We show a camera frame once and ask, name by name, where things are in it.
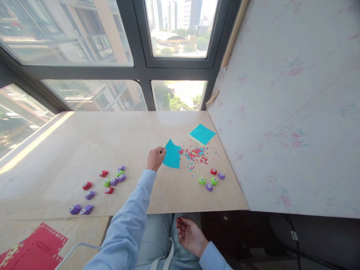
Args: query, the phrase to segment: red paper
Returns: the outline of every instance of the red paper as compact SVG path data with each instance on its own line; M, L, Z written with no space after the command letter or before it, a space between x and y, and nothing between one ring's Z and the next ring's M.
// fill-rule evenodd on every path
M53 270L62 260L57 254L67 240L62 234L41 223L29 238L0 255L0 270Z
M63 258L36 241L32 243L12 270L54 270Z
M30 235L29 239L31 239L32 242L39 241L49 249L56 252L56 254L62 249L68 240L65 236L58 233L45 223L41 223Z

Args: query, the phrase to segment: blue paper square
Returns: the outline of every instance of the blue paper square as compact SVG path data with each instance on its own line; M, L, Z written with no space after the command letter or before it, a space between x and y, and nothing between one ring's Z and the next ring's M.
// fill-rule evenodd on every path
M206 145L212 137L215 136L215 132L204 127L202 124L198 125L189 135L193 136L196 140Z

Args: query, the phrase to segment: glass pane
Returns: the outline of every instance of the glass pane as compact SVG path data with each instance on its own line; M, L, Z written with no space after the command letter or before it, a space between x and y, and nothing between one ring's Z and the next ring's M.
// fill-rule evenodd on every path
M0 0L0 44L25 65L134 66L116 0Z
M151 81L157 111L199 111L207 81Z
M218 0L146 0L154 57L206 58Z
M15 84L0 89L0 158L55 115Z
M131 80L42 80L74 111L147 111L140 84Z

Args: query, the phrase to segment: shirt cuff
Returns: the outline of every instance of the shirt cuff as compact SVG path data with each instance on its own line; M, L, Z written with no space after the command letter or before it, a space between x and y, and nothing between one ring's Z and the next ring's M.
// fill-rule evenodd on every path
M153 189L158 173L153 170L143 170L138 185Z
M213 242L210 242L205 248L199 264L203 270L225 269L227 262L218 251Z

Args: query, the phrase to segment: window frame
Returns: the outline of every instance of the window frame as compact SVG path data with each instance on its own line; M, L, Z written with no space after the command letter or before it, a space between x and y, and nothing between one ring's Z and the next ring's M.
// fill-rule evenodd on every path
M69 66L24 65L7 45L2 43L0 69L3 69L4 63L8 70L0 74L0 85L17 83L49 110L58 113L72 111L72 109L41 80L136 80L142 88L148 111L156 110L151 89L152 80L208 81L201 105L201 110L205 110L205 103L211 97L241 1L218 0L216 22L210 38L207 59L153 58L144 0L117 0L116 2L134 67L99 66L100 63L96 63L98 66L80 66L71 63ZM144 29L147 31L147 39L144 38Z
M185 57L153 57L151 47L151 36L148 27L146 13L146 0L134 0L134 7L139 23L141 40L144 43L144 54L146 64L150 68L212 68L216 52L221 38L221 31L225 24L227 11L231 0L218 0L215 11L213 29L211 31L209 48L206 58L185 58Z

